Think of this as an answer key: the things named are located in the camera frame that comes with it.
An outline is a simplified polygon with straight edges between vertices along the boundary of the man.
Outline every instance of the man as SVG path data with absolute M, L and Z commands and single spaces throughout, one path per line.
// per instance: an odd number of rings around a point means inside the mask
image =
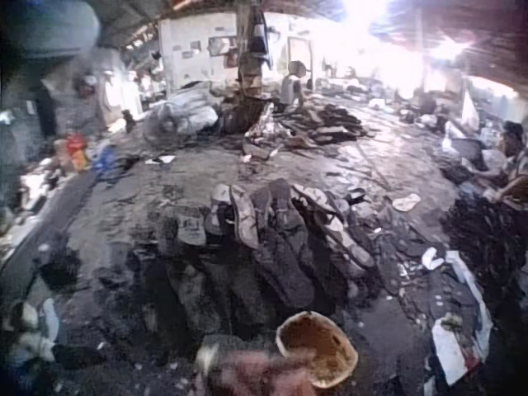
M 304 94 L 300 79 L 306 75 L 306 66 L 299 60 L 293 60 L 288 65 L 288 71 L 290 73 L 282 80 L 280 89 L 280 104 L 278 108 L 280 112 L 296 102 L 299 103 L 299 106 L 304 104 Z
M 477 177 L 489 180 L 500 187 L 496 191 L 487 191 L 491 201 L 511 198 L 514 201 L 528 203 L 528 148 L 524 143 L 524 130 L 520 124 L 506 121 L 499 149 L 507 157 L 498 171 L 470 171 Z

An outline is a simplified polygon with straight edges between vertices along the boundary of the white shirt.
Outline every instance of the white shirt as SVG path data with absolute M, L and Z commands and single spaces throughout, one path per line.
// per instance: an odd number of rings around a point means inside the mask
M 293 74 L 284 77 L 280 89 L 280 103 L 283 105 L 293 105 L 295 99 L 299 99 L 300 92 L 295 92 L 294 90 L 295 82 L 298 81 L 300 83 L 300 79 Z

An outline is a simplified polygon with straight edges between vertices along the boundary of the woman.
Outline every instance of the woman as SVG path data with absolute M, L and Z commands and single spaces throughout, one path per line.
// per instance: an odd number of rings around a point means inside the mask
M 528 203 L 528 148 L 524 144 L 524 130 L 521 124 L 506 121 L 499 149 L 507 157 L 506 162 L 498 171 L 471 172 L 483 179 L 493 182 L 500 188 L 487 191 L 486 197 L 491 201 L 511 198 L 515 201 Z

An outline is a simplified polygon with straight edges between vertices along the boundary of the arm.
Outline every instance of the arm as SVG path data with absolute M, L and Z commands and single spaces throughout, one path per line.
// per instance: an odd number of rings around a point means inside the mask
M 500 169 L 495 170 L 495 171 L 485 171 L 485 172 L 473 170 L 472 173 L 475 176 L 481 177 L 482 179 L 486 179 L 486 180 L 493 180 L 493 179 L 497 179 L 499 177 L 504 176 L 504 173 Z
M 300 80 L 294 82 L 294 93 L 299 98 L 299 105 L 302 106 L 304 104 L 304 93 Z
M 518 178 L 516 178 L 515 180 L 512 180 L 510 181 L 506 187 L 500 189 L 497 193 L 498 193 L 498 196 L 497 198 L 500 200 L 502 199 L 504 196 L 507 196 L 510 194 L 510 192 L 512 192 L 512 190 L 514 188 L 516 188 L 517 186 L 523 184 L 523 183 L 526 183 L 528 184 L 528 176 L 527 175 L 522 175 L 522 176 L 519 176 Z

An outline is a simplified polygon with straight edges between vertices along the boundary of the blurred hand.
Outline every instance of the blurred hand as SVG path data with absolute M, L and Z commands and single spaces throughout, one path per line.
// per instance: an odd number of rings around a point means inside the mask
M 234 352 L 220 364 L 219 392 L 229 396 L 316 396 L 306 358 L 269 357 L 263 352 Z

